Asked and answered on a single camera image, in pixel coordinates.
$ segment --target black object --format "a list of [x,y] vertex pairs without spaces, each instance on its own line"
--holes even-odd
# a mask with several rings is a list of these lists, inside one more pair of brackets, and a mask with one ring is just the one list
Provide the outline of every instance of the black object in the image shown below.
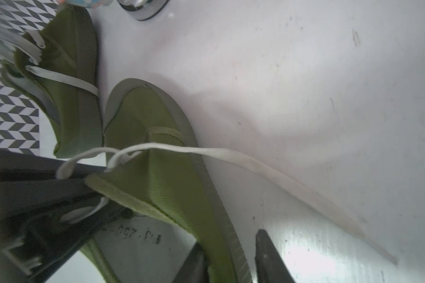
[[295,283],[266,230],[258,230],[255,239],[258,283]]
[[[258,230],[255,239],[255,264],[258,283],[295,283],[266,230]],[[173,280],[173,283],[181,282],[209,282],[208,264],[199,243],[193,246],[175,280]]]
[[66,180],[55,180],[62,161],[0,150],[0,263],[8,283],[43,283],[124,207],[109,201],[84,178],[102,167],[78,165]]
[[209,283],[208,262],[199,243],[195,243],[173,283]]

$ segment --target chevron pattern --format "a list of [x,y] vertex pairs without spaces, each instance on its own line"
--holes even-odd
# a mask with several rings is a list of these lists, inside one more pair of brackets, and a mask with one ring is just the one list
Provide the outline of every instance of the chevron pattern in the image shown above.
[[[56,9],[53,0],[0,0],[0,26],[18,34],[43,29]],[[32,100],[5,87],[1,75],[0,149],[39,155],[39,110]]]

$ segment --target green sneaker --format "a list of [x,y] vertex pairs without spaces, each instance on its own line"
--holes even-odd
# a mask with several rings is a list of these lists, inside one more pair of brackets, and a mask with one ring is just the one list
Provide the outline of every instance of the green sneaker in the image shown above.
[[[175,101],[142,80],[126,79],[113,89],[104,122],[105,143],[111,148],[144,142],[198,146]],[[86,184],[192,234],[209,260],[210,282],[251,282],[238,236],[200,155],[147,150],[111,172],[88,176]]]
[[0,28],[2,78],[49,118],[57,158],[102,146],[96,78],[96,34],[85,8],[67,5],[41,31],[23,37]]
[[[201,155],[266,178],[397,263],[397,258],[370,239],[354,218],[319,193],[240,152],[198,148],[180,107],[150,83],[137,79],[120,82],[109,97],[104,122],[108,147],[74,156],[58,169],[57,178],[68,178],[82,158],[99,152],[113,153],[106,173],[89,175],[86,184],[124,207],[192,234],[208,258],[212,283],[247,283],[252,278],[238,236]],[[108,282],[119,282],[95,240],[82,251]]]

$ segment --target white floor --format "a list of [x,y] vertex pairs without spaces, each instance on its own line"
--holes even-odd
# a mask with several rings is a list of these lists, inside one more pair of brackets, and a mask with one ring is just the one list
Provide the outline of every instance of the white floor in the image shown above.
[[92,14],[103,107],[127,77],[157,85],[200,146],[244,152],[320,192],[400,259],[206,159],[254,280],[264,228],[298,283],[425,282],[425,0],[171,0],[146,22],[114,2]]

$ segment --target olive green shoe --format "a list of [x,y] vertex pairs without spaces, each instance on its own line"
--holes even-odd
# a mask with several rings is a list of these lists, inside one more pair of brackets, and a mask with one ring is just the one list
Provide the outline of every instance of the olive green shoe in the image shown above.
[[[146,142],[198,146],[175,101],[142,80],[126,79],[113,89],[104,122],[109,148],[121,150]],[[108,173],[88,176],[85,182],[135,212],[192,234],[208,258],[210,282],[252,281],[238,236],[200,155],[145,150]]]
[[96,54],[96,34],[85,8],[67,5],[43,30],[23,37],[0,28],[4,83],[34,100],[49,118],[58,158],[102,146]]

